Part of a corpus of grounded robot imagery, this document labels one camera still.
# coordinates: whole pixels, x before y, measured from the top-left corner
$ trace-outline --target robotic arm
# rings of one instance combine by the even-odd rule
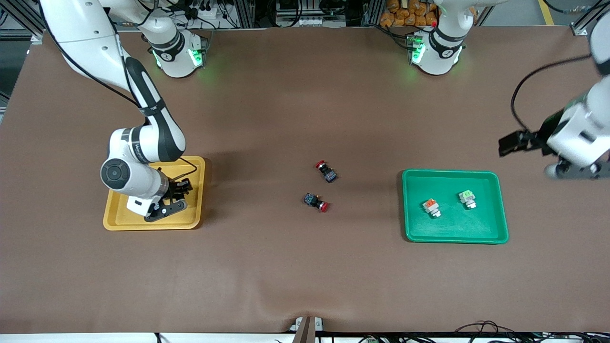
[[[207,39],[179,30],[170,16],[150,12],[138,0],[99,0],[109,14],[134,23],[152,47],[158,66],[172,78],[183,78],[203,66]]]
[[[537,132],[516,131],[498,141],[500,157],[541,149],[559,161],[546,167],[551,178],[610,177],[610,15],[599,19],[589,40],[602,79],[563,110],[548,117]]]
[[[411,63],[431,75],[445,74],[458,62],[462,42],[474,23],[473,6],[495,6],[508,0],[434,0],[440,9],[438,25],[414,38]]]
[[[104,184],[128,195],[127,208],[147,221],[167,216],[164,198],[178,199],[179,206],[173,206],[177,211],[186,208],[183,194],[192,189],[188,180],[176,183],[148,165],[180,158],[186,148],[184,135],[144,66],[121,46],[100,1],[41,0],[40,6],[49,34],[70,67],[129,91],[146,118],[145,124],[110,136],[108,158],[101,167]]]

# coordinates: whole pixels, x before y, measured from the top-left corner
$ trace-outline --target yellow tray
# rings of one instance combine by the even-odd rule
[[[108,192],[106,201],[104,227],[111,231],[188,230],[197,227],[203,210],[203,177],[206,162],[199,156],[183,156],[182,158],[197,166],[196,172],[186,176],[193,186],[193,190],[184,197],[187,202],[186,209],[167,218],[147,223],[141,215],[127,209],[127,195],[111,190]],[[193,167],[180,159],[176,162],[157,162],[150,166],[155,169],[160,167],[170,179],[193,170]]]

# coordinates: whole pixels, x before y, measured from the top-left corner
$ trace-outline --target yellow floor line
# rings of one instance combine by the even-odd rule
[[[544,23],[546,25],[555,25],[548,6],[542,0],[538,0],[538,4],[540,5],[540,10],[542,11],[542,16],[544,17]]]

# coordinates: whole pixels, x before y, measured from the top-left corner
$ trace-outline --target work table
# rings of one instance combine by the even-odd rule
[[[497,151],[519,128],[521,78],[588,52],[569,27],[476,27],[436,77],[374,28],[217,32],[207,67],[183,79],[155,67],[140,34],[121,39],[185,155],[208,161],[202,224],[104,229],[108,139],[142,116],[45,39],[0,126],[0,332],[274,332],[302,315],[328,331],[608,330],[610,181],[553,181],[552,157]],[[591,61],[545,71],[517,110],[536,129],[596,80]],[[408,242],[407,168],[495,172],[508,243]],[[329,211],[302,204],[308,192]]]

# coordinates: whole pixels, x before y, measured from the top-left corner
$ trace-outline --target green led light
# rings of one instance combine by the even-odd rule
[[[161,68],[161,62],[159,62],[159,56],[157,56],[157,53],[154,52],[154,50],[152,51],[152,55],[154,56],[154,59],[157,61],[157,67]]]
[[[198,67],[201,65],[201,53],[197,50],[188,50],[188,53],[190,54],[191,59],[193,60],[193,64]]]
[[[422,57],[423,57],[423,53],[426,51],[426,45],[425,44],[420,44],[419,48],[417,48],[414,52],[413,52],[413,58],[411,59],[411,61],[413,63],[419,63],[422,61]]]
[[[462,48],[459,48],[459,50],[456,52],[456,58],[453,60],[453,64],[456,64],[458,62],[460,52],[462,52]]]

